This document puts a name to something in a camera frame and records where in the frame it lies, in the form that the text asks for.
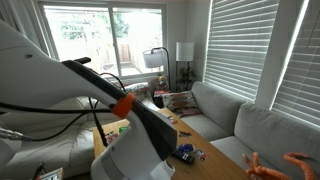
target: window frame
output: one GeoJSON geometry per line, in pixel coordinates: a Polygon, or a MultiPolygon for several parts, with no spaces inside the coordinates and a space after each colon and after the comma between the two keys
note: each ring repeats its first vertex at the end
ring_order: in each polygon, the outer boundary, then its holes
{"type": "Polygon", "coordinates": [[[112,30],[112,39],[113,39],[113,47],[116,55],[116,63],[118,70],[118,77],[122,80],[126,79],[136,79],[136,78],[146,78],[146,77],[154,77],[159,73],[168,74],[167,72],[167,62],[164,63],[163,70],[159,72],[151,72],[151,73],[141,73],[136,75],[128,75],[123,76],[121,72],[120,58],[119,58],[119,50],[118,50],[118,42],[115,34],[115,24],[113,18],[113,8],[133,8],[133,9],[160,9],[161,10],[161,21],[162,21],[162,46],[167,48],[167,10],[166,4],[158,4],[158,3],[134,3],[134,2],[83,2],[81,0],[70,0],[63,2],[54,2],[54,1],[46,1],[46,0],[37,0],[37,14],[40,17],[40,26],[43,30],[44,39],[47,44],[47,49],[49,52],[49,56],[51,58],[59,60],[58,51],[53,40],[53,36],[50,30],[48,19],[45,15],[44,6],[75,6],[80,5],[82,7],[103,7],[108,9],[108,14],[110,18],[110,25],[112,30]]]}

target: lamp shade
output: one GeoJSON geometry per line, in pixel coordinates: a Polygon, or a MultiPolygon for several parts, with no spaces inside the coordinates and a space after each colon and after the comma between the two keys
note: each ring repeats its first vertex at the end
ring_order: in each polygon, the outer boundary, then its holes
{"type": "Polygon", "coordinates": [[[164,63],[164,53],[162,50],[149,50],[143,52],[144,63],[147,68],[156,68],[164,63]]]}
{"type": "Polygon", "coordinates": [[[177,42],[176,61],[193,61],[193,42],[177,42]]]}

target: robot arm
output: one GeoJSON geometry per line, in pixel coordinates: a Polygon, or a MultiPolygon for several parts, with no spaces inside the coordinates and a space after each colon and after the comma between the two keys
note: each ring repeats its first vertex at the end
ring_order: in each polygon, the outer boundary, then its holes
{"type": "MultiPolygon", "coordinates": [[[[67,98],[89,96],[108,106],[127,96],[80,63],[50,59],[4,22],[0,30],[0,42],[7,42],[0,43],[0,102],[45,108],[67,98]]],[[[126,118],[128,130],[94,161],[94,179],[153,179],[163,174],[163,161],[176,148],[176,130],[137,100],[126,118]]]]}

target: coffee table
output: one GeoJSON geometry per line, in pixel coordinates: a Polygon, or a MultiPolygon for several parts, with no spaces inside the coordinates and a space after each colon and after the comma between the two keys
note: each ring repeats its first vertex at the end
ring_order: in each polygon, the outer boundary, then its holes
{"type": "MultiPolygon", "coordinates": [[[[161,109],[158,112],[169,114],[171,117],[177,120],[174,124],[178,134],[179,131],[190,132],[192,135],[189,137],[179,137],[178,145],[180,144],[193,144],[196,148],[201,149],[207,154],[207,159],[202,161],[195,154],[193,164],[186,164],[172,156],[167,158],[167,161],[173,165],[176,169],[175,174],[172,179],[217,179],[217,180],[227,180],[227,179],[246,179],[246,174],[243,169],[241,169],[237,164],[225,156],[221,151],[211,145],[206,139],[204,139],[200,134],[195,132],[186,123],[184,123],[180,118],[173,114],[168,109],[161,109]]],[[[103,126],[104,132],[108,133],[114,131],[118,133],[119,127],[127,126],[129,121],[121,120],[111,124],[106,124],[103,126]]],[[[102,145],[99,133],[95,128],[93,131],[94,136],[94,153],[97,157],[105,149],[102,145]]]]}

